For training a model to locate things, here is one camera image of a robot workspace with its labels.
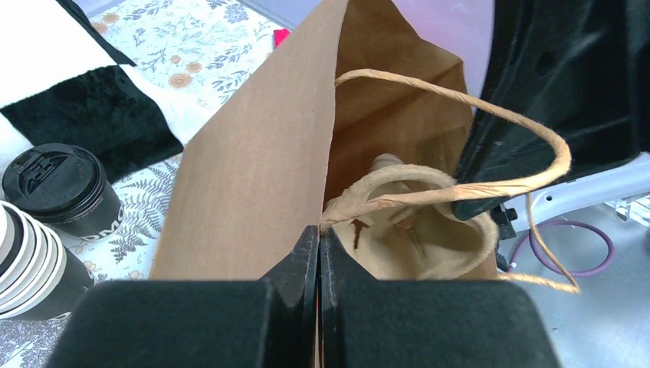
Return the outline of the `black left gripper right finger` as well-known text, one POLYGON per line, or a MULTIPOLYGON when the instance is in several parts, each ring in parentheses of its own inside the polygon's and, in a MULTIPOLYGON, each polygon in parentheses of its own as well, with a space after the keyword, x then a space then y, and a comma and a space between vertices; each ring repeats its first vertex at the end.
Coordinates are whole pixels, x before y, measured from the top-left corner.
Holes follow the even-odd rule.
POLYGON ((323 367, 556 367, 533 301, 501 281, 380 281, 320 237, 323 367))

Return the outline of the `black cup lid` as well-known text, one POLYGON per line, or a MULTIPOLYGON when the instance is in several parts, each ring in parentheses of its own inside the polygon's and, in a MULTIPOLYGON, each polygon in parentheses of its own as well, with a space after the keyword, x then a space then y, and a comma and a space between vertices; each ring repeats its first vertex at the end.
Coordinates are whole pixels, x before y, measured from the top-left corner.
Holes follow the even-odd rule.
POLYGON ((69 222, 98 203, 107 173, 87 149, 63 143, 35 146, 17 156, 2 177, 5 198, 35 219, 69 222))

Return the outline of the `brown cardboard cup carrier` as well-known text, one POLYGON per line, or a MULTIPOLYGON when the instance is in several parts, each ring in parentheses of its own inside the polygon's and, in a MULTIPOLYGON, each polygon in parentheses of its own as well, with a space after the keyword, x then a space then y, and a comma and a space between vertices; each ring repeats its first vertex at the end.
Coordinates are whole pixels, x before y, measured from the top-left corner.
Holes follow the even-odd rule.
POLYGON ((384 153, 374 159, 369 174, 327 203, 319 226, 333 229, 346 253, 380 280, 494 280, 499 231, 486 212, 460 220, 450 204, 440 203, 374 209, 357 218, 343 218, 383 195, 454 184, 445 172, 405 164, 384 153))

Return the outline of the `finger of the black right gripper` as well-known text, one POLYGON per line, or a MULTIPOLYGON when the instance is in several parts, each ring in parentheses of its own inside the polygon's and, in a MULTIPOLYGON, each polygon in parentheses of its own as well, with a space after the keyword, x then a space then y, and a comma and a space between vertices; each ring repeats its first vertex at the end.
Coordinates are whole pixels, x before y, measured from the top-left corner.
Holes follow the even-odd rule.
POLYGON ((649 149, 647 1, 497 1, 483 100, 554 130, 573 180, 649 149))

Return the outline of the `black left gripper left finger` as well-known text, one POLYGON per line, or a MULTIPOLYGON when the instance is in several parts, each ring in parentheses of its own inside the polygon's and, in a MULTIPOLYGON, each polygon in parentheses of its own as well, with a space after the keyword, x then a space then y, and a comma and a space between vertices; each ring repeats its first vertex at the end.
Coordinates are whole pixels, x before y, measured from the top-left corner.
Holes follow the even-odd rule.
POLYGON ((73 312, 49 367, 312 367, 319 232, 256 281, 108 281, 73 312))

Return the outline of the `brown paper bag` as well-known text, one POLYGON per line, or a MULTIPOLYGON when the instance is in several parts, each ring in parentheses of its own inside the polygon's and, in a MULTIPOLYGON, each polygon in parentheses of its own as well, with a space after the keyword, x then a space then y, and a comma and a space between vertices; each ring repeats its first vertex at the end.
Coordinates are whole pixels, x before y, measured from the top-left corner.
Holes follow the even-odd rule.
POLYGON ((420 38, 393 2, 321 2, 185 148, 150 278, 261 278, 307 226, 333 230, 319 226, 327 203, 377 156, 452 177, 473 109, 548 142, 552 162, 505 180, 381 195, 344 219, 529 195, 566 174, 571 154, 551 129, 468 95, 462 60, 420 38))

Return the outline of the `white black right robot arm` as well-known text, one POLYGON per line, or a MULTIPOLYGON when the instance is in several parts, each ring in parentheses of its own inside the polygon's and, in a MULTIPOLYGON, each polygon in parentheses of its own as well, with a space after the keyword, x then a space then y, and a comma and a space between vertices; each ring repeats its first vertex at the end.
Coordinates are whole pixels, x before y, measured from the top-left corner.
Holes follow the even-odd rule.
POLYGON ((552 217, 649 191, 649 3, 497 1, 483 100, 570 147, 570 171, 533 194, 552 217))

